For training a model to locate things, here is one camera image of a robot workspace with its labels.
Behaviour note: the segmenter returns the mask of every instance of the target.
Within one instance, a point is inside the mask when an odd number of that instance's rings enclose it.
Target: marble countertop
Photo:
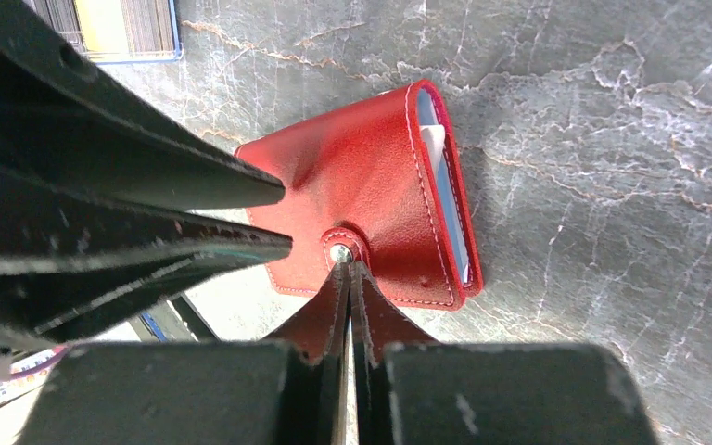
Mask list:
[[[180,62],[106,70],[228,151],[436,82],[489,281],[408,313],[445,341],[605,345],[665,443],[712,443],[712,2],[177,3]],[[303,303],[260,268],[190,295],[228,338]]]

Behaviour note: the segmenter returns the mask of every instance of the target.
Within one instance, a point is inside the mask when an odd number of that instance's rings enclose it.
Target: wallet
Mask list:
[[[336,245],[398,306],[454,311],[482,289],[454,133],[432,82],[302,121],[235,155],[286,187],[279,203],[248,209],[253,225],[293,237],[290,255],[266,266],[277,292],[314,296]]]

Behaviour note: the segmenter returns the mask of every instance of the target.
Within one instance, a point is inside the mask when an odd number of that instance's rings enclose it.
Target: striped object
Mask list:
[[[172,0],[23,0],[80,53],[97,63],[181,56]]]

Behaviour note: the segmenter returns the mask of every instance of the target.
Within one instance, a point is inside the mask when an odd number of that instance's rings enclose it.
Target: metal button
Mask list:
[[[350,249],[342,244],[335,244],[329,250],[329,257],[336,262],[353,262],[353,254]]]

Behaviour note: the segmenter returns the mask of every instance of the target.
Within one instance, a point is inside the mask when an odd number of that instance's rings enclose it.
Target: stone surface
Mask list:
[[[107,71],[227,151],[435,81],[489,282],[459,312],[408,313],[447,341],[606,345],[664,442],[712,443],[712,2],[178,0],[178,16],[180,62]],[[228,338],[303,303],[262,269],[191,295]]]

